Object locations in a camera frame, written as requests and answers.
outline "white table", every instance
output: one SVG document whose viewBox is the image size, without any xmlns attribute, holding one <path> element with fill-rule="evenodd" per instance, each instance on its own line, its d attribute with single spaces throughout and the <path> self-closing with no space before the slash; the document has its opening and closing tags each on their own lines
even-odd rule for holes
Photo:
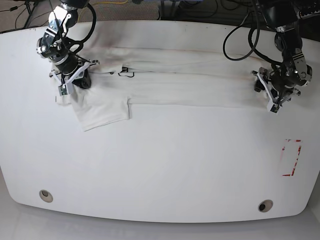
<svg viewBox="0 0 320 240">
<path fill-rule="evenodd" d="M 89 28 L 90 23 L 77 24 L 69 36 L 80 39 Z M 99 22 L 85 47 L 221 52 L 232 28 Z M 51 64 L 36 53 L 43 32 L 0 35 L 0 166 L 16 202 L 77 215 L 172 223 L 268 219 L 303 211 L 320 169 L 320 43 L 304 40 L 312 83 L 278 116 L 254 109 L 133 105 L 131 120 L 82 132 L 72 108 L 54 101 Z M 247 53 L 247 33 L 236 32 L 227 51 Z M 262 32 L 258 49 L 281 60 L 273 38 L 272 32 Z M 279 171 L 285 139 L 302 140 L 290 177 Z M 42 201 L 40 190 L 49 191 L 53 202 Z M 259 212 L 258 205 L 269 199 L 273 208 Z"/>
</svg>

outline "circular hole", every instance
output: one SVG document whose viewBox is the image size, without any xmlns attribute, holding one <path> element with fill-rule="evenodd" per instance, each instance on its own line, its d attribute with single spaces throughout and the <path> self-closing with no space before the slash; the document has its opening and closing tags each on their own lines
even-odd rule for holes
<svg viewBox="0 0 320 240">
<path fill-rule="evenodd" d="M 46 190 L 41 190 L 39 192 L 39 196 L 46 203 L 51 203 L 54 200 L 54 198 L 52 197 L 51 193 L 46 191 Z"/>
<path fill-rule="evenodd" d="M 261 213 L 266 213 L 268 212 L 274 205 L 274 202 L 271 200 L 265 200 L 262 203 L 259 204 L 258 210 Z"/>
</svg>

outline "yellow cable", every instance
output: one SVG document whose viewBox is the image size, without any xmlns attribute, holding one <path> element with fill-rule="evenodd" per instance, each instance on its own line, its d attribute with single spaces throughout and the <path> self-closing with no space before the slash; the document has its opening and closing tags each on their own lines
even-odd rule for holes
<svg viewBox="0 0 320 240">
<path fill-rule="evenodd" d="M 92 3 L 91 6 L 93 7 L 93 6 L 98 5 L 98 4 L 126 4 L 128 1 L 129 1 L 129 0 L 126 0 L 126 1 L 115 1 L 115 2 L 113 2 L 113 1 L 99 1 L 99 2 Z M 78 17 L 78 22 L 80 21 L 81 16 L 84 14 L 84 12 L 85 12 L 86 9 L 87 9 L 87 8 L 84 8 L 84 9 L 80 12 L 79 17 Z"/>
</svg>

